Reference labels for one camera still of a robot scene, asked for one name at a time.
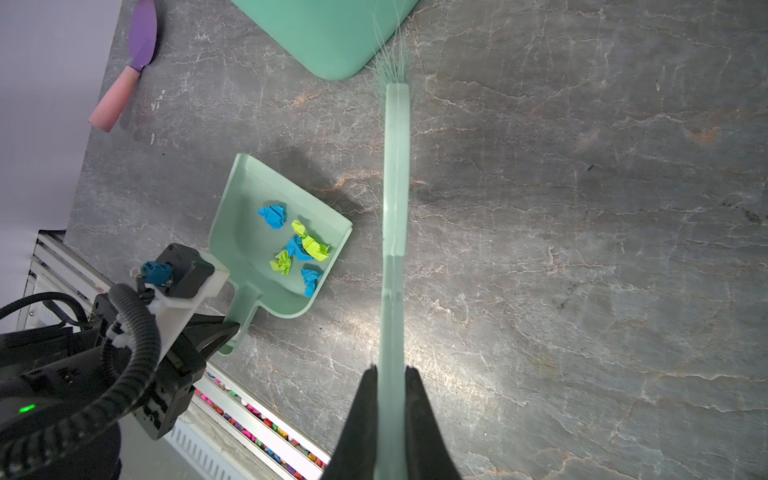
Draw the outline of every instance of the table surface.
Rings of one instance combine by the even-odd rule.
[[[117,282],[170,242],[205,249],[238,152],[348,217],[310,311],[260,310],[215,358],[332,450],[378,349],[372,75],[314,78],[227,0],[158,8],[67,242]],[[406,360],[466,478],[768,472],[766,28],[758,0],[422,0],[406,20]]]

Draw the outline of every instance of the spatula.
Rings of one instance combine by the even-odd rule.
[[[128,33],[128,53],[133,61],[96,105],[94,113],[88,119],[91,126],[106,132],[112,130],[131,97],[141,71],[152,61],[156,42],[157,13],[154,0],[137,0],[134,17],[131,19],[131,30]]]

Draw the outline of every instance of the pink spatula handle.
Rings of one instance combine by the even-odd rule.
[[[88,119],[88,123],[93,128],[98,128],[101,131],[109,132],[112,130],[114,123],[118,121],[118,117],[123,113],[125,104],[131,98],[131,92],[134,90],[136,81],[140,76],[141,73],[135,71],[132,67],[126,67],[118,79],[109,87],[101,101],[98,102],[94,113]]]

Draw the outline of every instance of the green brush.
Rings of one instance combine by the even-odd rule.
[[[411,163],[411,102],[406,72],[405,38],[382,48],[373,61],[384,106],[384,200],[382,235],[384,273],[379,336],[379,427],[376,480],[407,478],[405,407],[406,364],[403,351],[403,257],[406,254],[408,188]]]

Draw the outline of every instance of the white wall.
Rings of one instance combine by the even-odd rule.
[[[38,230],[67,227],[120,4],[0,2],[0,306],[23,295]]]

